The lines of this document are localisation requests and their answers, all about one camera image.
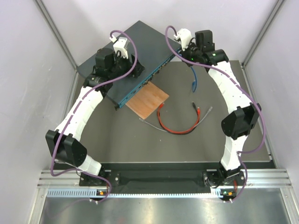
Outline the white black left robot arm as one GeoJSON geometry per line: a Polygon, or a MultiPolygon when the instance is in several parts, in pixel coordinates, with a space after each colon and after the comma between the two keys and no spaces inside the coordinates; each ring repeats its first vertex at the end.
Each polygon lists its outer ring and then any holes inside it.
{"type": "Polygon", "coordinates": [[[64,120],[55,130],[48,130],[45,138],[52,157],[52,176],[59,175],[54,173],[54,163],[58,160],[70,165],[74,171],[90,175],[89,178],[94,184],[101,185],[105,182],[106,174],[101,171],[102,165],[89,156],[87,149],[80,143],[81,135],[92,113],[114,82],[134,74],[139,61],[136,50],[131,58],[125,55],[123,49],[103,48],[97,53],[108,57],[108,67],[97,65],[93,68],[64,120]]]}

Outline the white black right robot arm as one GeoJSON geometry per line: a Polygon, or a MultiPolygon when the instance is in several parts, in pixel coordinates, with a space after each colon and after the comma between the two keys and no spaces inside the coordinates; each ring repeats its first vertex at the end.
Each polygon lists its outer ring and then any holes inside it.
{"type": "Polygon", "coordinates": [[[219,163],[217,174],[206,178],[207,184],[213,187],[230,184],[240,173],[241,164],[238,152],[243,150],[244,143],[255,127],[259,114],[251,100],[238,89],[236,80],[224,50],[216,49],[211,30],[198,31],[192,36],[190,30],[180,29],[174,35],[181,42],[181,56],[193,63],[206,65],[206,71],[215,81],[228,108],[228,116],[221,122],[226,136],[224,154],[219,163]]]}

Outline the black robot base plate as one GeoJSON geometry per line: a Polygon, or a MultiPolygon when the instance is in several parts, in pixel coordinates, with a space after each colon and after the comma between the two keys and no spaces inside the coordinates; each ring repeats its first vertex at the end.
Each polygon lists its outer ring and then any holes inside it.
{"type": "Polygon", "coordinates": [[[178,182],[200,187],[242,186],[241,167],[226,171],[219,162],[103,163],[98,176],[113,186],[129,182],[178,182]]]}

